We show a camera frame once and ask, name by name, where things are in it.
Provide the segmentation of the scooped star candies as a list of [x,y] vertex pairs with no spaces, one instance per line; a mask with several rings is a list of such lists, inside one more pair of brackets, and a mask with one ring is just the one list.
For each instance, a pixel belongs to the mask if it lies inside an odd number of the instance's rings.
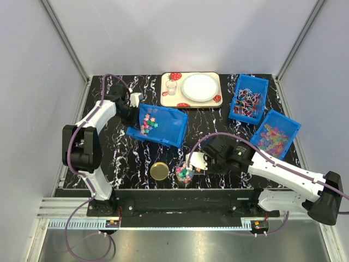
[[189,183],[194,177],[192,170],[188,169],[187,165],[184,163],[176,167],[176,176],[179,182]]

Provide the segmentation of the blue bin of star candies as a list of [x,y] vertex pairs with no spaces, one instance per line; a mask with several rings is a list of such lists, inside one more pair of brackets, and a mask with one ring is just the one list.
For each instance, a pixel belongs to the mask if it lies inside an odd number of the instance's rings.
[[140,127],[129,127],[126,134],[140,141],[181,148],[188,120],[188,115],[178,109],[140,104]]

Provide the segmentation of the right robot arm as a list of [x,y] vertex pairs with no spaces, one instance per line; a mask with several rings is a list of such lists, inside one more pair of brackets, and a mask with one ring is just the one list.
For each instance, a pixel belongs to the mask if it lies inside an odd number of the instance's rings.
[[248,202],[248,211],[260,216],[266,211],[305,213],[313,220],[336,225],[342,200],[341,176],[304,170],[259,150],[249,142],[214,136],[202,143],[205,156],[215,172],[237,171],[264,177],[286,191],[258,189]]

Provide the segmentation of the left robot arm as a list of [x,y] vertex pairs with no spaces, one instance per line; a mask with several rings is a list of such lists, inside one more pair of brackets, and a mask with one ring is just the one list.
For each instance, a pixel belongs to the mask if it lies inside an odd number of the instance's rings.
[[110,88],[102,94],[92,110],[74,125],[62,130],[62,162],[73,174],[82,178],[91,193],[90,207],[106,216],[117,212],[118,203],[102,168],[99,133],[108,121],[118,117],[126,127],[139,127],[142,93],[131,93],[124,86]]

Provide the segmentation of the blue bin of gummy candies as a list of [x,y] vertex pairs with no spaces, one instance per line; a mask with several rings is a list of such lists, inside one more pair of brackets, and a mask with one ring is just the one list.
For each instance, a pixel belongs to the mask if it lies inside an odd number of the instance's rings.
[[283,160],[301,126],[300,123],[271,110],[252,136],[250,143],[267,154]]

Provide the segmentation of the clear plastic jar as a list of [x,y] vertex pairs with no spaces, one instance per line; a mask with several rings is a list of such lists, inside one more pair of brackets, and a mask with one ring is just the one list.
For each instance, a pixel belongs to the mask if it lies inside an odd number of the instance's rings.
[[194,171],[189,168],[186,162],[181,162],[175,167],[175,174],[179,188],[185,188],[189,185],[194,177]]

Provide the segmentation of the strawberry pattern tray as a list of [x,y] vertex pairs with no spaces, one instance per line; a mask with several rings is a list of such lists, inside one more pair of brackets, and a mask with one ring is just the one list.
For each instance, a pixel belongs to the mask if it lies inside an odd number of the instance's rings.
[[218,108],[222,104],[220,78],[215,72],[164,73],[161,76],[161,106]]

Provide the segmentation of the clear drinking glass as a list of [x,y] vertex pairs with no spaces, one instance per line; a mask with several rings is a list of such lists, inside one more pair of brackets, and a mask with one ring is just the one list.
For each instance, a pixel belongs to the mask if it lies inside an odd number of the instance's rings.
[[173,96],[177,92],[177,81],[174,80],[168,80],[165,83],[166,89],[167,89],[167,94],[169,96]]

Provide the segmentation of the gold jar lid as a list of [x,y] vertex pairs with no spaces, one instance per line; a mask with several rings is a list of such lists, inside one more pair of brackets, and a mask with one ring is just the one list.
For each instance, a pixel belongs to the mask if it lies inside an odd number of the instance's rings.
[[150,175],[157,181],[166,179],[169,175],[169,167],[163,162],[156,162],[151,166]]

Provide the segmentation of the blue bin of lollipops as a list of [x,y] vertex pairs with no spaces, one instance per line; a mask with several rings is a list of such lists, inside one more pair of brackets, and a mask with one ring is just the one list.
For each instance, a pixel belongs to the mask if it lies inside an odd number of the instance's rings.
[[229,119],[257,125],[266,106],[269,81],[241,74],[237,80]]

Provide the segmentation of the white plate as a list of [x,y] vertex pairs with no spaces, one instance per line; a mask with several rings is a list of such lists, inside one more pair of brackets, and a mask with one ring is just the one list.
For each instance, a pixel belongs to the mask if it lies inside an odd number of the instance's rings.
[[182,93],[195,102],[207,102],[219,92],[219,84],[215,78],[203,73],[186,77],[181,86]]

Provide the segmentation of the aluminium corner post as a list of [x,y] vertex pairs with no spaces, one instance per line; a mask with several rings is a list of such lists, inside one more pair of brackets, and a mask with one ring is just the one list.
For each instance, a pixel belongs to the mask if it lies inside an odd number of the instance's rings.
[[81,79],[84,81],[84,83],[87,83],[89,80],[89,76],[86,73],[86,70],[84,69],[80,59],[78,58],[70,40],[68,39],[68,36],[61,22],[59,21],[58,15],[56,14],[52,4],[48,0],[39,0],[39,3],[42,5],[43,9],[45,10],[46,15],[51,21],[52,26],[54,27],[59,39],[61,40],[75,68],[77,69]]
[[327,0],[317,0],[275,78],[280,81],[295,58]]

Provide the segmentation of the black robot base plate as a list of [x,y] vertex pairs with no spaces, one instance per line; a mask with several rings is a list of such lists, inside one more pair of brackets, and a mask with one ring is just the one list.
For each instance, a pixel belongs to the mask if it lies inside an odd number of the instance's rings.
[[150,213],[213,213],[236,217],[278,217],[257,205],[258,189],[118,189],[110,200],[93,200],[88,217],[122,217]]

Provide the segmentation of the aluminium front rail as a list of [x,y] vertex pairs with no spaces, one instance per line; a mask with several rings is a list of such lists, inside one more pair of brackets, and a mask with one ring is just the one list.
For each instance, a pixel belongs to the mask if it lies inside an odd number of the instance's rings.
[[97,229],[113,230],[229,230],[252,231],[257,226],[267,228],[272,219],[285,215],[279,211],[278,217],[236,217],[230,214],[213,213],[150,213],[122,217],[119,212],[111,217],[88,217],[88,204],[78,206],[84,199],[44,199],[38,217],[49,219],[52,229]]

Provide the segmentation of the right aluminium corner post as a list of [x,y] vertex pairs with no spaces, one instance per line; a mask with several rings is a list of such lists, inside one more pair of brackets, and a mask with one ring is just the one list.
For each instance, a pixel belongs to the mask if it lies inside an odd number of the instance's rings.
[[275,78],[280,81],[295,58],[327,0],[317,0]]

